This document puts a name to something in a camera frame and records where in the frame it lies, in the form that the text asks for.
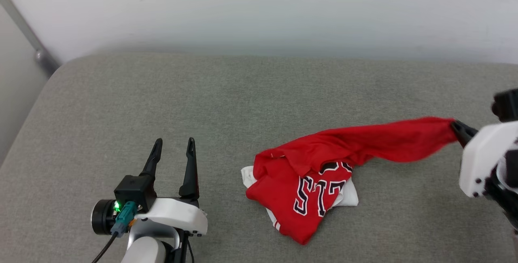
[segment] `printed number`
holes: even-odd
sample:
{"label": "printed number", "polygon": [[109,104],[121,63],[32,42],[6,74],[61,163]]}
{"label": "printed number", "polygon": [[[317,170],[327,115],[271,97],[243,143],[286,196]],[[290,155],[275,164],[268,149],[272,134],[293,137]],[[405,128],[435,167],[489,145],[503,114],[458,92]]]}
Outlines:
{"label": "printed number", "polygon": [[318,174],[322,175],[325,171],[335,171],[336,169],[338,169],[338,162],[326,163],[322,166]]}
{"label": "printed number", "polygon": [[347,172],[349,172],[349,173],[353,172],[353,168],[351,168],[351,166],[349,166],[347,163],[344,163],[344,162],[340,162],[340,163],[342,163],[342,167],[344,167],[347,170]]}
{"label": "printed number", "polygon": [[295,203],[293,204],[293,210],[301,215],[308,214],[308,195],[304,190],[311,191],[313,189],[313,178],[300,177],[298,180],[298,190],[297,190],[297,198],[295,198]]}
{"label": "printed number", "polygon": [[[318,174],[322,175],[325,171],[336,171],[339,167],[343,167],[349,173],[352,173],[352,168],[347,163],[344,162],[332,162],[326,163],[322,166],[322,169],[318,172]],[[340,192],[344,187],[346,180],[342,181],[331,181],[329,182],[329,194],[333,195],[336,191]],[[297,189],[297,197],[295,198],[295,202],[293,204],[293,210],[301,215],[308,214],[308,193],[311,191],[316,191],[318,187],[318,216],[324,217],[326,209],[324,208],[324,193],[327,187],[326,180],[319,180],[314,183],[313,178],[299,177],[298,181],[298,189]]]}
{"label": "printed number", "polygon": [[345,183],[346,180],[329,182],[329,195],[335,194],[337,189],[338,192],[342,191],[342,188],[344,187]]}
{"label": "printed number", "polygon": [[324,191],[327,187],[327,181],[326,180],[320,180],[315,184],[315,190],[318,189],[318,216],[324,217],[325,215],[325,208],[324,208]]}

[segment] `robotic arm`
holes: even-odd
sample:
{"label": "robotic arm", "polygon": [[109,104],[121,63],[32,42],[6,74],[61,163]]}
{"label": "robotic arm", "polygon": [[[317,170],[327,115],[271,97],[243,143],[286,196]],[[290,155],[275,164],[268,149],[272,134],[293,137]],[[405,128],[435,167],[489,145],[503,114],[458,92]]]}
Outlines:
{"label": "robotic arm", "polygon": [[[206,213],[200,210],[196,147],[190,138],[187,167],[179,197],[158,198],[155,172],[161,157],[162,139],[157,139],[138,176],[126,175],[113,191],[115,199],[100,200],[92,211],[92,228],[98,235],[112,235],[96,263],[116,237],[129,232],[122,263],[184,263],[189,237],[207,233]],[[156,238],[172,238],[172,244]]]}
{"label": "robotic arm", "polygon": [[518,89],[495,95],[493,113],[502,123],[477,131],[452,123],[464,147],[459,186],[468,197],[485,196],[502,207],[514,228],[518,257]]}

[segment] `white cloth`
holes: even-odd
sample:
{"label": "white cloth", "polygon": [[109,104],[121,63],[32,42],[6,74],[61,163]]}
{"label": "white cloth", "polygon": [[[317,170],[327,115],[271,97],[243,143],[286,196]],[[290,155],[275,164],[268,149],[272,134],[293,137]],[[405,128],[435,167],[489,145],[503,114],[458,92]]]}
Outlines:
{"label": "white cloth", "polygon": [[[253,166],[247,166],[241,169],[241,177],[243,178],[243,184],[246,188],[252,186],[255,182],[257,182],[257,179],[254,177],[254,167]],[[349,178],[347,182],[344,184],[344,187],[342,187],[342,190],[338,194],[338,196],[335,199],[335,202],[333,202],[333,206],[357,206],[358,205],[358,193],[355,189],[355,185],[353,184],[352,178]],[[268,216],[270,217],[274,228],[277,230],[280,229],[281,225],[277,222],[277,219],[274,216],[274,213],[270,211],[268,208],[266,209],[266,212],[268,213]]]}

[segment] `red shirt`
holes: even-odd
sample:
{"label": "red shirt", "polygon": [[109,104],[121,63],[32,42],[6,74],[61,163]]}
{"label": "red shirt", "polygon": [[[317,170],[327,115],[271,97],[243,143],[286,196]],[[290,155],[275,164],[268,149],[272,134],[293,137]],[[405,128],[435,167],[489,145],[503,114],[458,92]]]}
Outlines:
{"label": "red shirt", "polygon": [[255,156],[257,182],[246,196],[272,211],[281,234],[305,245],[355,165],[373,157],[395,162],[426,158],[457,141],[450,129],[452,121],[423,117],[329,129],[267,149]]}

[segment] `couch cushion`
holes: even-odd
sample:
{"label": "couch cushion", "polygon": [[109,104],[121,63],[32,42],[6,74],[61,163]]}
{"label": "couch cushion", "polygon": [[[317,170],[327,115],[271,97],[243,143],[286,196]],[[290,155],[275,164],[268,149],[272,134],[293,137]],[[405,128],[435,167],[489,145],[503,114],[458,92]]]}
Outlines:
{"label": "couch cushion", "polygon": [[[335,127],[425,115],[498,122],[495,92],[517,86],[506,64],[115,53],[80,58],[48,81],[0,168],[0,261],[89,262],[109,237],[94,204],[139,173],[163,138],[158,195],[178,193],[196,139],[209,233],[196,262],[510,262],[501,209],[459,189],[461,147],[415,163],[355,168],[355,208],[333,208],[307,246],[283,237],[248,200],[254,155]],[[120,262],[117,239],[102,262]]]}

